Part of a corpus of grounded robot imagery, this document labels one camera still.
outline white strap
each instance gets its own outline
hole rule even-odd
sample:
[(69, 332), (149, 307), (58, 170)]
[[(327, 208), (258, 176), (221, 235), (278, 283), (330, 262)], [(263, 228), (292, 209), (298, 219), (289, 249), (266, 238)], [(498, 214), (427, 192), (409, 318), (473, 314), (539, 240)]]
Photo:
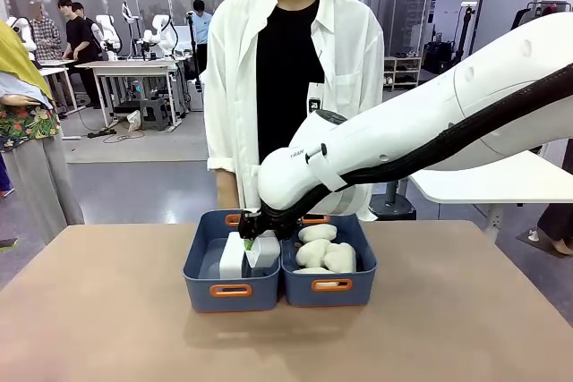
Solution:
[(307, 155), (308, 166), (311, 172), (321, 181), (330, 191), (340, 190), (346, 187), (346, 181), (332, 168), (329, 160), (322, 153), (321, 147)]

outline black pants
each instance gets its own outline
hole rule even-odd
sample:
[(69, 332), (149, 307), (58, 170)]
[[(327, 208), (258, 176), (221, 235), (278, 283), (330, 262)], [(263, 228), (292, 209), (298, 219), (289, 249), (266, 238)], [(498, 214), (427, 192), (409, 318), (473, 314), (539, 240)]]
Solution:
[(207, 44), (197, 45), (197, 63), (199, 63), (199, 73), (207, 69)]
[[(563, 159), (563, 170), (573, 174), (573, 139), (570, 139)], [(552, 240), (560, 241), (573, 236), (573, 204), (553, 203), (543, 212), (537, 227)]]
[(80, 73), (81, 83), (88, 93), (90, 102), (94, 106), (99, 106), (99, 94), (98, 86), (96, 85), (96, 78), (93, 76), (93, 71), (91, 69), (77, 69)]

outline black hair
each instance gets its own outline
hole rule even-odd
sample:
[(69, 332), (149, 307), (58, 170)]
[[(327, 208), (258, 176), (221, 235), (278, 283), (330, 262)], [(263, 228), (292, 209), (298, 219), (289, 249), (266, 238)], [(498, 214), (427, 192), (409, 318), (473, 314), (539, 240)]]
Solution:
[(195, 2), (193, 2), (193, 9), (195, 11), (199, 11), (200, 13), (202, 13), (203, 11), (205, 11), (205, 2), (203, 2), (202, 0), (196, 0)]
[(58, 0), (57, 7), (62, 8), (64, 6), (73, 6), (73, 2), (71, 0)]
[(76, 12), (78, 9), (83, 9), (83, 4), (81, 4), (80, 2), (73, 2), (72, 11)]

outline plaid shirt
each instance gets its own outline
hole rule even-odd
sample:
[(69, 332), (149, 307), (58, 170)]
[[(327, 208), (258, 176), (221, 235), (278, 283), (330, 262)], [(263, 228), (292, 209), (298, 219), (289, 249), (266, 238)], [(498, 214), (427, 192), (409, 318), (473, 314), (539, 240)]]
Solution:
[[(38, 60), (60, 60), (62, 58), (62, 40), (60, 39), (60, 30), (57, 28), (54, 20), (44, 17), (42, 21), (32, 20), (34, 29), (34, 39), (38, 50), (36, 59)], [(45, 40), (46, 45), (42, 46), (39, 41)]]

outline orange handle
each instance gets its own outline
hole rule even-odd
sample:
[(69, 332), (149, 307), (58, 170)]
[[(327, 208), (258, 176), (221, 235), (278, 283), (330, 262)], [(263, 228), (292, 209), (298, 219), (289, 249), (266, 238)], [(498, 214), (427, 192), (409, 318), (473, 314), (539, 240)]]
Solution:
[(213, 285), (209, 289), (213, 297), (249, 297), (252, 294), (252, 288), (248, 284), (219, 284)]
[(237, 227), (241, 220), (241, 214), (229, 214), (225, 216), (225, 224), (229, 227)]
[[(324, 284), (331, 284), (337, 282), (337, 286), (324, 286)], [(350, 279), (317, 279), (312, 281), (313, 291), (348, 291), (352, 290), (352, 281)]]
[(313, 218), (305, 218), (303, 216), (303, 224), (304, 225), (315, 225), (315, 224), (327, 224), (330, 221), (330, 216), (325, 215), (323, 218), (313, 219)]

